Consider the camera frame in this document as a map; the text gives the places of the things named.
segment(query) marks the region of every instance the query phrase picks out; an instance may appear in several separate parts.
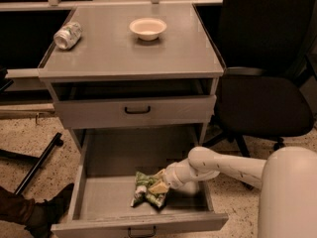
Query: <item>closed drawer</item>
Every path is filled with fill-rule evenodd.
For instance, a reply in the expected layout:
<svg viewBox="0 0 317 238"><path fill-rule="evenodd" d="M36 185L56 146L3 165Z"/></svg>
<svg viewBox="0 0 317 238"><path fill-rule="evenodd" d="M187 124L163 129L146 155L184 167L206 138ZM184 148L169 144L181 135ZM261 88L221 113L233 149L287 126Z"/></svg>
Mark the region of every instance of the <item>closed drawer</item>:
<svg viewBox="0 0 317 238"><path fill-rule="evenodd" d="M130 203L136 171L155 174L186 158L197 145L189 125L155 129L87 130L66 223L53 226L59 238L140 237L219 230L227 214L213 210L205 182L172 190L166 206Z"/></svg>
<svg viewBox="0 0 317 238"><path fill-rule="evenodd" d="M115 128L208 123L216 96L63 101L54 104L65 128Z"/></svg>

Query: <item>bowl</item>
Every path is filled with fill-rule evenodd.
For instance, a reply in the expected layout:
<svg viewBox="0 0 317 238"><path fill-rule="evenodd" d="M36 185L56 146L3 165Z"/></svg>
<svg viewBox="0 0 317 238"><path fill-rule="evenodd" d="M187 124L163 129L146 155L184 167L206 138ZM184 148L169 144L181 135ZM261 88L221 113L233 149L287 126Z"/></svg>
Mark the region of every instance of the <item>bowl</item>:
<svg viewBox="0 0 317 238"><path fill-rule="evenodd" d="M143 18L130 24L130 30L144 41L155 40L166 29L166 23L159 19Z"/></svg>

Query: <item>chair seat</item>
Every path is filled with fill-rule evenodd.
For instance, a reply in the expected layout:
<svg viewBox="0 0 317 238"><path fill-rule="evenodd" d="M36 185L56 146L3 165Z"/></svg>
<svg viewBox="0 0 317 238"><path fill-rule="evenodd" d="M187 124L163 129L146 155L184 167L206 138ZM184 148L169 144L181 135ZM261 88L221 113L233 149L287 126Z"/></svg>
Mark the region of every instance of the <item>chair seat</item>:
<svg viewBox="0 0 317 238"><path fill-rule="evenodd" d="M215 114L230 133L294 137L313 128L307 101L288 79L225 75L217 91Z"/></svg>

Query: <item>speckled floor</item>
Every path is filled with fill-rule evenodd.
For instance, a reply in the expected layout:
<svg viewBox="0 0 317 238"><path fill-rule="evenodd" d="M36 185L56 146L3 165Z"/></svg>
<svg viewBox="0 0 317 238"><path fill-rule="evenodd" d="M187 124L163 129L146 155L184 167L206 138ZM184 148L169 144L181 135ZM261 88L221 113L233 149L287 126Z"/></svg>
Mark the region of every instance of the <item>speckled floor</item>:
<svg viewBox="0 0 317 238"><path fill-rule="evenodd" d="M36 201L52 198L65 185L74 182L79 162L79 153L67 131L57 118L41 118L39 124L32 119L0 120L0 148L8 151L39 156L51 141L55 133L62 133L64 144L56 147L45 165L36 174L24 192L27 198ZM272 142L246 139L255 158L267 158L272 152ZM287 146L303 146L317 151L317 130L306 136L285 139ZM214 150L221 153L239 155L235 144L222 142ZM14 190L30 165L0 159L0 184L8 190ZM247 190L239 181L219 175L210 182L212 200L216 212L228 213L229 221L220 231L159 236L164 238L253 238L257 237L258 200L260 191ZM0 221L1 238L32 237L24 227L14 223Z"/></svg>

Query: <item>black metal frame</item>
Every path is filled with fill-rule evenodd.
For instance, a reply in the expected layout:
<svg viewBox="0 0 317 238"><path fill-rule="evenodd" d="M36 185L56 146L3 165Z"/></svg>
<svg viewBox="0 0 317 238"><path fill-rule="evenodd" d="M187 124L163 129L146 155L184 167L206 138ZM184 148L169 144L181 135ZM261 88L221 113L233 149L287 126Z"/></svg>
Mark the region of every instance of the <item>black metal frame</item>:
<svg viewBox="0 0 317 238"><path fill-rule="evenodd" d="M0 93L3 92L6 88L8 88L13 83L12 79L4 78L0 81ZM21 183L18 185L17 189L14 191L15 194L21 194L24 189L27 187L27 185L30 183L36 172L39 170L43 162L47 159L47 157L50 155L52 149L54 146L62 146L63 140L60 138L61 134L56 133L51 142L48 144L46 149L43 151L43 153L39 157L33 157L33 156L27 156L22 155L6 150L0 149L0 158L7 158L10 160L15 161L25 161L34 164L32 168L29 170L27 175L24 177L24 179L21 181Z"/></svg>

